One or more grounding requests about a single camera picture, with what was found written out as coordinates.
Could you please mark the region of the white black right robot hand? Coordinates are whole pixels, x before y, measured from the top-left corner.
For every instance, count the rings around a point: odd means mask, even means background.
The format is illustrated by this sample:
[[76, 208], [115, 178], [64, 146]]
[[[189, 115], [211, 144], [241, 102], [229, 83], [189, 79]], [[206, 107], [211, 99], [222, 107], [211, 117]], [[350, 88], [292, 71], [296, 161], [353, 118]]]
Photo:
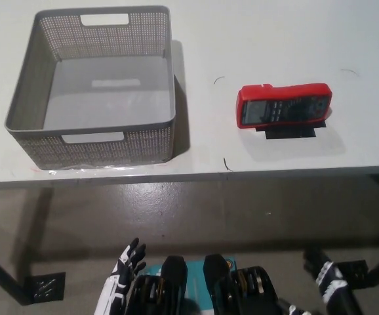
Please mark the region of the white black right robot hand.
[[348, 283], [336, 264], [320, 249], [304, 251], [304, 269], [318, 286], [323, 302], [327, 305], [333, 295]]

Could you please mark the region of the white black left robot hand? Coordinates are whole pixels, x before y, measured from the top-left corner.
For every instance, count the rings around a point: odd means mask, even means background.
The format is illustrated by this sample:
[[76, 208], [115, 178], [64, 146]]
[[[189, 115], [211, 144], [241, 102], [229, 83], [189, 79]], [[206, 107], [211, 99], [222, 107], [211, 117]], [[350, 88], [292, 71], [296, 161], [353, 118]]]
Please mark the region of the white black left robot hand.
[[134, 238], [120, 254], [105, 280], [94, 315], [125, 314], [132, 282], [146, 266], [146, 244], [139, 243], [139, 238]]

